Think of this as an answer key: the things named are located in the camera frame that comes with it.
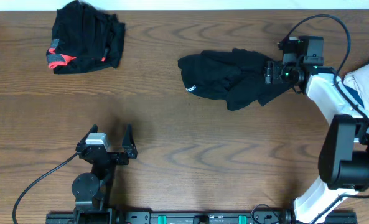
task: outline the crumpled black cloth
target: crumpled black cloth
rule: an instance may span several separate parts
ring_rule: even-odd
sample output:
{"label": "crumpled black cloth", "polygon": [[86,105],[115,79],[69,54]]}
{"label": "crumpled black cloth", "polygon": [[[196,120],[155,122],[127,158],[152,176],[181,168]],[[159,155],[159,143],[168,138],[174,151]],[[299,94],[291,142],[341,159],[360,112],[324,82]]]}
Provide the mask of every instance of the crumpled black cloth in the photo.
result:
{"label": "crumpled black cloth", "polygon": [[123,53],[124,33],[125,24],[118,21],[116,14],[104,14],[79,1],[68,3],[57,10],[52,40],[59,40],[55,53],[76,59],[54,68],[54,74],[117,68]]}
{"label": "crumpled black cloth", "polygon": [[179,60],[187,91],[204,98],[226,100],[228,110],[238,110],[255,100],[264,106],[290,89],[290,84],[265,84],[264,66],[269,57],[254,51],[204,50]]}

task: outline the camera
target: camera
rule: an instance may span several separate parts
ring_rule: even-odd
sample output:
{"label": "camera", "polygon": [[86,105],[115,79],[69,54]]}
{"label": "camera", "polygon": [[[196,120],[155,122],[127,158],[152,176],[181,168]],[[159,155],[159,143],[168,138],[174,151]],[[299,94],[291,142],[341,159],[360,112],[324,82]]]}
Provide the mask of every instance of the camera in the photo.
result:
{"label": "camera", "polygon": [[279,42],[278,47],[283,51],[283,59],[266,62],[265,83],[290,83],[302,90],[309,75],[324,64],[324,39],[316,36],[290,37]]}

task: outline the green tape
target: green tape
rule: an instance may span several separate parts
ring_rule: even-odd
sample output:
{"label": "green tape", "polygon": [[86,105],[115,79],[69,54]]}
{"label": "green tape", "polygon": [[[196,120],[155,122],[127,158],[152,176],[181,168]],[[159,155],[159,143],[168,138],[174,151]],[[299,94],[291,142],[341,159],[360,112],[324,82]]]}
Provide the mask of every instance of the green tape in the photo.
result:
{"label": "green tape", "polygon": [[166,224],[166,216],[165,215],[159,215],[158,216],[158,224]]}
{"label": "green tape", "polygon": [[238,224],[246,224],[246,222],[247,222],[247,217],[246,217],[246,215],[240,215],[240,216],[238,217],[238,219],[239,219]]}

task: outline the wood grain surface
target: wood grain surface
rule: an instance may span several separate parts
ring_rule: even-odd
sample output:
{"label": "wood grain surface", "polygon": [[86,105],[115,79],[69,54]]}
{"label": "wood grain surface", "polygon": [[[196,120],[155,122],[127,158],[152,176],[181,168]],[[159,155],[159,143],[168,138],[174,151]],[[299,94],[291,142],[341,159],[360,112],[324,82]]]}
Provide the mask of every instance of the wood grain surface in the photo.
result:
{"label": "wood grain surface", "polygon": [[[19,194],[75,152],[97,124],[115,148],[133,125],[138,159],[117,170],[112,201],[158,210],[287,207],[318,175],[328,125],[316,105],[290,91],[261,107],[228,111],[223,100],[187,93],[177,60],[234,47],[279,60],[276,42],[301,19],[329,13],[348,25],[352,52],[342,73],[369,59],[369,11],[121,11],[124,55],[115,70],[54,75],[47,68],[55,12],[0,12],[0,223],[11,223]],[[325,64],[337,67],[345,34],[315,19],[294,35],[322,35]],[[71,211],[74,178],[91,165],[76,158],[39,182],[17,211],[19,223],[44,223]],[[347,200],[369,223],[369,200]]]}

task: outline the white logo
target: white logo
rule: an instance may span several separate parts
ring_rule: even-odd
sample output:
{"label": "white logo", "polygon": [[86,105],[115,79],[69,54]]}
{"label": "white logo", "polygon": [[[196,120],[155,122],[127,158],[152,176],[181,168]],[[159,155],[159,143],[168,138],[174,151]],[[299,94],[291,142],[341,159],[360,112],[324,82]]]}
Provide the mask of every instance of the white logo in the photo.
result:
{"label": "white logo", "polygon": [[194,89],[196,89],[196,86],[193,86],[193,87],[191,87],[191,88],[189,88],[189,89],[186,89],[187,91],[193,91]]}

